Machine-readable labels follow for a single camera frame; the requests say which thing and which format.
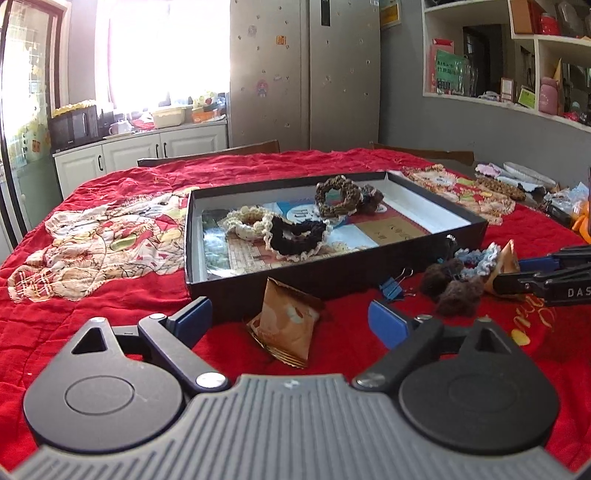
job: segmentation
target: blue crochet scrunchie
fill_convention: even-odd
[[[500,253],[501,247],[497,244],[490,244],[482,252],[480,250],[470,252],[467,248],[458,250],[455,257],[466,265],[460,272],[460,277],[462,280],[467,280],[477,275],[487,277],[495,269]]]

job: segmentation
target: refrigerator magnet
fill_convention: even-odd
[[[259,80],[256,84],[256,94],[264,98],[267,96],[267,90],[269,88],[269,84],[265,80]]]

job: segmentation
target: refrigerator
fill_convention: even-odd
[[[48,130],[60,105],[56,5],[0,0],[0,262],[62,201]]]
[[[378,140],[379,0],[231,0],[230,146]]]

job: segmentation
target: wall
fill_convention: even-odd
[[[402,24],[382,32],[380,142],[473,150],[481,163],[520,163],[561,184],[588,181],[591,133],[528,113],[423,97],[422,0],[399,0]]]
[[[98,0],[70,0],[69,102],[95,98],[95,25]]]

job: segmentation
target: cream crochet scrunchie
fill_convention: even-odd
[[[229,212],[220,221],[220,226],[226,233],[234,232],[243,240],[252,242],[253,240],[262,239],[264,236],[262,219],[265,215],[274,216],[276,213],[259,206],[244,206],[240,210]]]

